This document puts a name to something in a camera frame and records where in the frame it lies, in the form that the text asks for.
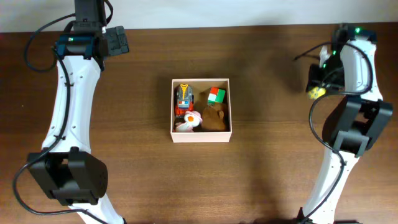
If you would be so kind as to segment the red grey toy fire truck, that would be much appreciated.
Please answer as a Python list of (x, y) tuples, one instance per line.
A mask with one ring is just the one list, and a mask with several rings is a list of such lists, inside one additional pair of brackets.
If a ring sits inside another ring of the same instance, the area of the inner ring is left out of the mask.
[(188, 84), (179, 84), (175, 101), (175, 116), (181, 118), (187, 111), (193, 111), (193, 89)]

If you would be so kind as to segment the brown plush toy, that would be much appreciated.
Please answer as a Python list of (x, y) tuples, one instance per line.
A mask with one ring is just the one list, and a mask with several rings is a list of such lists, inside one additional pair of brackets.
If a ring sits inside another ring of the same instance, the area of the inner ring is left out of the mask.
[(224, 103), (215, 103), (205, 107), (202, 113), (201, 127), (205, 131), (226, 131), (227, 106)]

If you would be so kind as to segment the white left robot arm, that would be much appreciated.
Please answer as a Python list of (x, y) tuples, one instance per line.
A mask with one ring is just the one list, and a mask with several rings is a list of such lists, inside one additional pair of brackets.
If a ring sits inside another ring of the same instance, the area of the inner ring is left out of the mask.
[(108, 170), (91, 153), (90, 118), (96, 84), (107, 58), (126, 54), (123, 27), (109, 27), (108, 0), (75, 1), (75, 11), (52, 47), (58, 72), (52, 120), (40, 152), (24, 166), (61, 214), (77, 213), (85, 223), (124, 223), (107, 196)]

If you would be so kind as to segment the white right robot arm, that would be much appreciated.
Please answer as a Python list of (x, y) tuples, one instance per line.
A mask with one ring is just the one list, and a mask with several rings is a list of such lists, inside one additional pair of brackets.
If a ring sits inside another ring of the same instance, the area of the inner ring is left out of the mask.
[[(313, 100), (310, 130), (324, 145), (318, 179), (296, 223), (334, 223), (347, 178), (359, 158), (373, 147), (393, 114), (376, 79), (377, 35), (372, 30), (340, 24), (331, 40), (318, 44), (318, 63), (310, 66), (306, 92)], [(313, 126), (316, 105), (330, 96), (342, 100), (325, 120), (322, 133)]]

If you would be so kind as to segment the colourful two-by-two puzzle cube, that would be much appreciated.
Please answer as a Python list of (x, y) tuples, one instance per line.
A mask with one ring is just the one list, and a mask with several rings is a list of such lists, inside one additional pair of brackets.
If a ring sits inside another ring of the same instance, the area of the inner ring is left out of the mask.
[(208, 95), (208, 104), (214, 105), (215, 103), (223, 103), (226, 91), (224, 89), (211, 87)]

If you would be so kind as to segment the white pink duck toy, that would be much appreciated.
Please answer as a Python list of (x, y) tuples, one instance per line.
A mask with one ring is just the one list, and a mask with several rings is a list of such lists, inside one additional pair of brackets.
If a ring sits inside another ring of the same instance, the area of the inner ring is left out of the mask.
[(202, 123), (201, 114), (197, 111), (186, 111), (183, 117), (184, 122), (176, 124), (175, 132), (193, 133), (193, 129)]

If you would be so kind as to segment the yellow ball with blue letters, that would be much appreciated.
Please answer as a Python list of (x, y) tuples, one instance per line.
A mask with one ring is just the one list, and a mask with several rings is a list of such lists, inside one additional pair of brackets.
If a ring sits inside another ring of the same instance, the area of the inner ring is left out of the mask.
[(313, 87), (308, 91), (308, 97), (311, 100), (316, 100), (319, 97), (323, 96), (326, 93), (326, 89), (322, 87)]

